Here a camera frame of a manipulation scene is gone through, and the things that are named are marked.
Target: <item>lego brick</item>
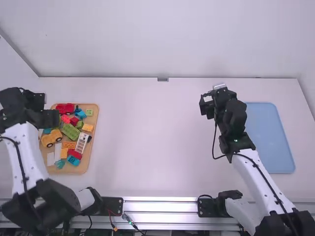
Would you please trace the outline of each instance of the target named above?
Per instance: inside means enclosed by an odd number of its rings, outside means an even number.
[[[55,165],[57,166],[57,169],[60,170],[60,169],[62,169],[64,167],[65,161],[59,160],[59,161],[55,162]]]
[[[87,115],[85,114],[84,111],[79,111],[79,112],[75,113],[75,116],[80,118],[80,119],[84,119],[87,117]]]
[[[72,118],[70,119],[70,124],[72,124],[73,126],[76,126],[79,120],[80,120],[80,119],[77,118],[77,117],[72,117]]]
[[[83,121],[82,121],[82,120],[79,120],[79,121],[77,122],[77,125],[76,125],[75,127],[76,127],[77,129],[82,129],[83,125],[84,125]]]
[[[55,162],[60,160],[60,155],[61,155],[61,143],[55,144],[55,157],[54,157]]]
[[[87,115],[87,117],[92,117],[93,116],[93,109],[87,109],[85,111],[85,114]]]
[[[87,141],[88,141],[88,137],[89,137],[88,134],[85,134],[83,132],[80,133],[79,139],[77,141],[77,145],[75,146],[75,150],[78,153],[83,153],[84,148],[85,148]]]
[[[62,148],[75,149],[76,142],[63,142]]]
[[[91,124],[84,124],[82,127],[82,130],[84,131],[88,131],[88,132],[92,132],[93,131],[94,126]]]
[[[62,132],[73,141],[77,140],[81,133],[80,130],[75,128],[72,124],[64,124]]]
[[[68,157],[68,149],[67,148],[61,148],[60,158],[66,159]]]
[[[78,105],[75,106],[74,115],[76,115],[78,112],[82,111],[81,108],[79,108]]]
[[[64,114],[70,115],[74,111],[74,104],[72,104],[72,103],[65,103],[65,104],[60,103],[60,104],[56,105],[55,109],[59,111],[60,115],[64,115]]]
[[[53,152],[50,152],[47,154],[47,166],[53,166],[54,163],[55,163],[55,160],[54,160],[54,153]]]
[[[78,166],[79,164],[80,164],[80,160],[78,160],[78,159],[76,159],[74,156],[72,156],[72,155],[69,155],[68,156],[68,158],[67,158],[67,161],[70,163],[70,164],[72,164],[72,165],[74,165],[74,166]]]
[[[50,134],[51,128],[43,129],[43,134]]]
[[[70,124],[70,117],[68,117],[67,115],[62,115],[62,116],[61,116],[61,120],[62,120],[65,124]]]
[[[82,159],[82,154],[77,152],[77,151],[75,151],[75,150],[73,150],[73,149],[69,149],[67,154],[68,154],[68,156],[71,155],[71,156],[73,156],[74,158],[76,158],[78,160]]]

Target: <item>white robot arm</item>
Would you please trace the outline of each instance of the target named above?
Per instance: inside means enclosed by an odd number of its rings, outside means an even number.
[[[12,199],[1,206],[13,223],[34,236],[49,233],[78,214],[98,212],[102,198],[91,187],[74,192],[49,179],[38,141],[38,128],[59,125],[57,110],[44,110],[45,94],[21,88],[0,91],[0,140],[9,152]],[[36,199],[44,200],[34,206]]]
[[[215,120],[215,135],[219,127],[219,143],[226,157],[240,173],[255,199],[257,209],[242,199],[237,190],[219,193],[208,210],[221,216],[234,217],[251,236],[310,236],[315,235],[315,221],[308,211],[298,211],[280,191],[263,166],[256,147],[244,132],[246,104],[225,84],[201,95],[202,115]],[[204,207],[198,203],[198,209]]]

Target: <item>blue plastic tray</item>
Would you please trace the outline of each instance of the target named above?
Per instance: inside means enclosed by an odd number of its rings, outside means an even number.
[[[246,132],[270,174],[291,174],[294,160],[277,107],[272,103],[247,102]]]

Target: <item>yellow lego brick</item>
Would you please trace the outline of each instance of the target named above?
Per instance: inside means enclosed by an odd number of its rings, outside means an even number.
[[[61,148],[60,158],[66,159],[67,158],[68,149],[67,148]]]
[[[82,127],[82,130],[88,131],[88,132],[92,132],[93,131],[94,126],[91,124],[84,124]]]
[[[75,149],[77,142],[63,142],[62,148]]]

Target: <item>white backdrop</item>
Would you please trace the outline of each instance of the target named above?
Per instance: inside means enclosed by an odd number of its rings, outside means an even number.
[[[315,110],[312,0],[0,0],[41,76],[298,77]]]

